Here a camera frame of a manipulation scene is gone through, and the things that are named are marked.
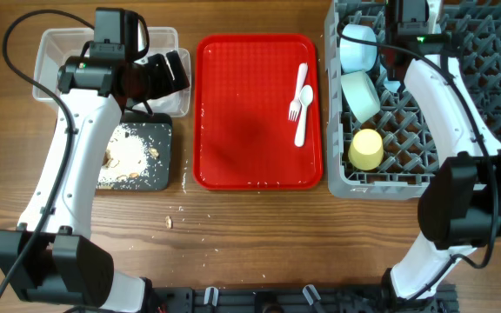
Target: wooden surface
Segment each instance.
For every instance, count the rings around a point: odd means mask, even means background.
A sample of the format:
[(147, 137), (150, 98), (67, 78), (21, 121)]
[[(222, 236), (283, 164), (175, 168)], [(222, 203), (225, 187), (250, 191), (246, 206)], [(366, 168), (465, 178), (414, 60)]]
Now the wooden surface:
[[(40, 8), (65, 10), (93, 21), (95, 8), (104, 1), (2, 3), (12, 2), (0, 0), (0, 229), (12, 229), (37, 184), (55, 115), (37, 103), (31, 86), (4, 64), (3, 33), (15, 18)], [(106, 3), (143, 14), (148, 25), (176, 28), (179, 46), (189, 50), (193, 66), (198, 42), (210, 34), (306, 35), (317, 46), (320, 58), (322, 125), (326, 125), (328, 88), (321, 35), (328, 1)], [(80, 25), (64, 17), (34, 17), (21, 24), (10, 40), (13, 62), (33, 73), (43, 31), (61, 27)], [(185, 160), (191, 160), (192, 124), (192, 111), (175, 119), (177, 148), (167, 190), (97, 193), (92, 240), (113, 255), (118, 269), (170, 287), (377, 283), (384, 270), (404, 256), (419, 232), (415, 200), (338, 199), (328, 191), (325, 174), (316, 188), (302, 192), (208, 192), (192, 180), (189, 168), (185, 195), (181, 181)], [(165, 228), (166, 216), (173, 218), (172, 230)], [(460, 264), (447, 281), (458, 285), (463, 312), (501, 312), (501, 239), (488, 269), (472, 270)], [(0, 312), (65, 309), (20, 303), (10, 289), (0, 303)]]

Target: white spoon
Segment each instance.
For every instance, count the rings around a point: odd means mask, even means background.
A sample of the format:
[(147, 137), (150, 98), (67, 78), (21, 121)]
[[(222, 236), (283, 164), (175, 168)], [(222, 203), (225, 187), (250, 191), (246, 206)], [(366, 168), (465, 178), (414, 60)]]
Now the white spoon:
[(312, 103), (312, 99), (314, 98), (314, 93), (312, 91), (312, 87), (310, 85), (306, 85), (301, 90), (301, 94), (299, 95), (299, 101), (303, 106), (301, 108), (301, 117), (299, 118), (299, 124), (297, 126), (297, 134), (295, 134), (295, 145), (297, 147), (303, 147), (304, 145), (304, 133), (306, 131), (306, 112), (309, 108), (309, 105)]

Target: gray dish rack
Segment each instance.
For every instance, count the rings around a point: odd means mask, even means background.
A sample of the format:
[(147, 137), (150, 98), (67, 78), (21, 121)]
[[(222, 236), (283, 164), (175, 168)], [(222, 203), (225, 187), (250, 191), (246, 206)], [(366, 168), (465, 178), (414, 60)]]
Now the gray dish rack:
[[(465, 85), (487, 126), (501, 141), (501, 2), (477, 2), (464, 0), (461, 4), (445, 5), (439, 23), (442, 30), (464, 34)], [(379, 60), (370, 77), (382, 109), (371, 120), (363, 124), (357, 121), (341, 90), (336, 26), (346, 11), (368, 3), (374, 1), (333, 0), (324, 21), (330, 90), (326, 132), (328, 186), (338, 197), (405, 200), (421, 196), (438, 170), (436, 147), (417, 103), (408, 92), (394, 94), (384, 87), (385, 74), (378, 70)], [(346, 19), (346, 23), (372, 26), (377, 40), (383, 42), (383, 8), (360, 10)], [(353, 135), (365, 128), (377, 130), (384, 139), (384, 160), (373, 171), (354, 168), (347, 157)]]

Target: white fork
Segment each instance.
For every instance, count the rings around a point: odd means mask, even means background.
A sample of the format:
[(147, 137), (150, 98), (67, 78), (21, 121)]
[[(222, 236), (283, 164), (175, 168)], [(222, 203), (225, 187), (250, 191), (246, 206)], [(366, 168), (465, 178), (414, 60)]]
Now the white fork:
[(289, 120), (292, 122), (297, 121), (297, 118), (299, 117), (299, 111), (301, 110), (299, 95), (301, 94), (301, 89), (304, 85), (307, 70), (309, 70), (309, 66), (306, 63), (301, 63), (299, 65), (299, 72), (297, 73), (297, 86), (295, 87), (295, 98), (293, 98), (293, 101), (291, 101), (289, 105)]

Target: red tray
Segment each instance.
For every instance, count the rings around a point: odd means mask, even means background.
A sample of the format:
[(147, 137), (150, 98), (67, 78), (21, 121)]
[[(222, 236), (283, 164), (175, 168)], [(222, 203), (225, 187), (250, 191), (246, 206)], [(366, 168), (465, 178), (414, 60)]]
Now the red tray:
[[(297, 70), (312, 86), (304, 146), (288, 120)], [(209, 190), (301, 190), (322, 177), (317, 57), (301, 35), (215, 35), (197, 52), (193, 176)]]

